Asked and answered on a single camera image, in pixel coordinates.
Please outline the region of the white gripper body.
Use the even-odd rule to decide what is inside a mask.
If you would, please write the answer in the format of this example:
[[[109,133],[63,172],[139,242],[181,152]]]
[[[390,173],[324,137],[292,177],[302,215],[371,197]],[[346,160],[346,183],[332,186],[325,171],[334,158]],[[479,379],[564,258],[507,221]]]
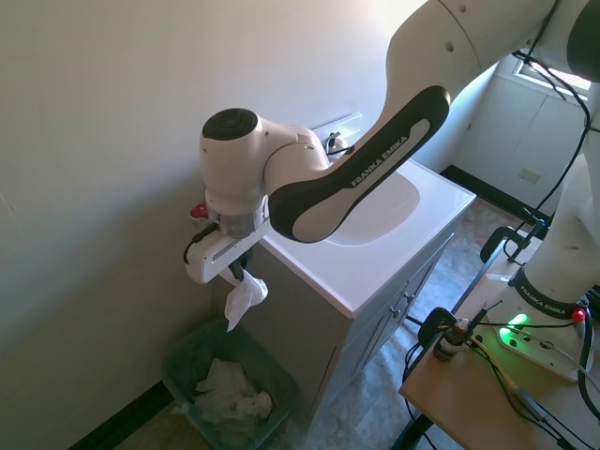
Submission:
[[[188,275],[197,283],[208,283],[244,252],[251,250],[270,230],[270,223],[266,221],[249,236],[234,238],[221,232],[216,223],[207,220],[183,252]]]

